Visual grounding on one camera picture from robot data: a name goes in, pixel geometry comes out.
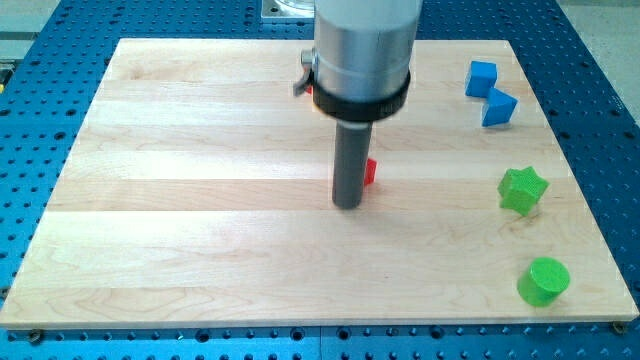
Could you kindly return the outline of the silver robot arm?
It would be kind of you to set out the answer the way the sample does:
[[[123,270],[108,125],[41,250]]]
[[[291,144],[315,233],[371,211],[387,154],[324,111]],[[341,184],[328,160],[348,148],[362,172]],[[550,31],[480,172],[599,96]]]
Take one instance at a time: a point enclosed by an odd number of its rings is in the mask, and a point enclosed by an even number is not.
[[[421,0],[316,0],[313,48],[293,93],[343,121],[382,120],[403,106]]]

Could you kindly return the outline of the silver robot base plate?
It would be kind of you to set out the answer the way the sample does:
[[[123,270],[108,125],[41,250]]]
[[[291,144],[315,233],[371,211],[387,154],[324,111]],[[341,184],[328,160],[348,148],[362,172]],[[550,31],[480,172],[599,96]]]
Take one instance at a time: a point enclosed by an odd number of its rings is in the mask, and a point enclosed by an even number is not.
[[[261,0],[263,19],[310,19],[314,17],[314,0]]]

